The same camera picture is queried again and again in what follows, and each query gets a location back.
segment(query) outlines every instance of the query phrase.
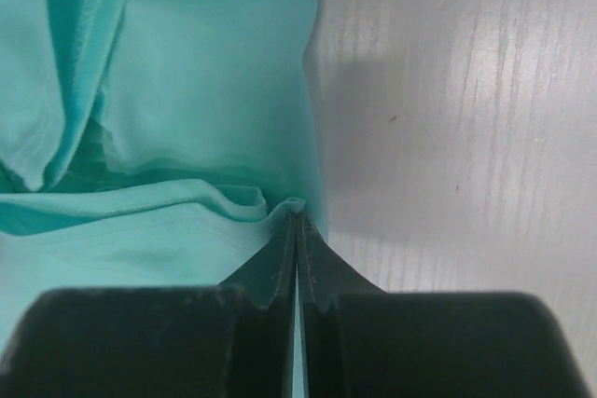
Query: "black plastic part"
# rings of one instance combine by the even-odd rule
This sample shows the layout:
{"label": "black plastic part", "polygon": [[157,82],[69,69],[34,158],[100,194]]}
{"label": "black plastic part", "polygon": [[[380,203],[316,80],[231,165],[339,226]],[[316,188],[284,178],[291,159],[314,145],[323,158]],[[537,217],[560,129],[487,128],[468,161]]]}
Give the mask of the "black plastic part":
{"label": "black plastic part", "polygon": [[384,293],[299,214],[220,286],[43,295],[0,398],[290,396],[297,272],[311,398],[589,396],[535,298]]}

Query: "garment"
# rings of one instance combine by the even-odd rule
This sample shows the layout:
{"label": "garment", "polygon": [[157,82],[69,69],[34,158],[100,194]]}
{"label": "garment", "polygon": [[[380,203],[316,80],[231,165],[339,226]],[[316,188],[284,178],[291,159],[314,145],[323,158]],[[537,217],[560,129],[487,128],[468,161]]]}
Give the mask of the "garment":
{"label": "garment", "polygon": [[0,350],[41,292],[223,280],[326,233],[316,0],[0,0]]}

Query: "folded cloth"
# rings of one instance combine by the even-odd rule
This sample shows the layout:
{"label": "folded cloth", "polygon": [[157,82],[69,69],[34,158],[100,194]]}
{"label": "folded cloth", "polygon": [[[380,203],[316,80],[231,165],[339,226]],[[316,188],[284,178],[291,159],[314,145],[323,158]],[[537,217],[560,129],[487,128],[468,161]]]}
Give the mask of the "folded cloth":
{"label": "folded cloth", "polygon": [[0,350],[50,288],[219,282],[304,207],[326,233],[315,12],[0,0]]}

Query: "gray surface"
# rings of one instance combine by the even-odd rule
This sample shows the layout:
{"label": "gray surface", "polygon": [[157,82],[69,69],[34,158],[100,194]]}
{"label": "gray surface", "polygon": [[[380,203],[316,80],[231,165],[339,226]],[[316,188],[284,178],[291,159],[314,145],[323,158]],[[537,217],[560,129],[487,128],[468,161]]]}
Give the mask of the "gray surface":
{"label": "gray surface", "polygon": [[392,290],[522,290],[597,390],[597,0],[323,0],[330,242]]}

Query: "turquoise cloth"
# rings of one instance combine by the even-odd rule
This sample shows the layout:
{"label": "turquoise cloth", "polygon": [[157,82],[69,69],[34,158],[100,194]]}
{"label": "turquoise cloth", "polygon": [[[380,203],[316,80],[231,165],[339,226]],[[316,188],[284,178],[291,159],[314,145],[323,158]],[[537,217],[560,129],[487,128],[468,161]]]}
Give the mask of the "turquoise cloth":
{"label": "turquoise cloth", "polygon": [[43,291],[227,277],[326,233],[316,0],[0,0],[0,350]]}

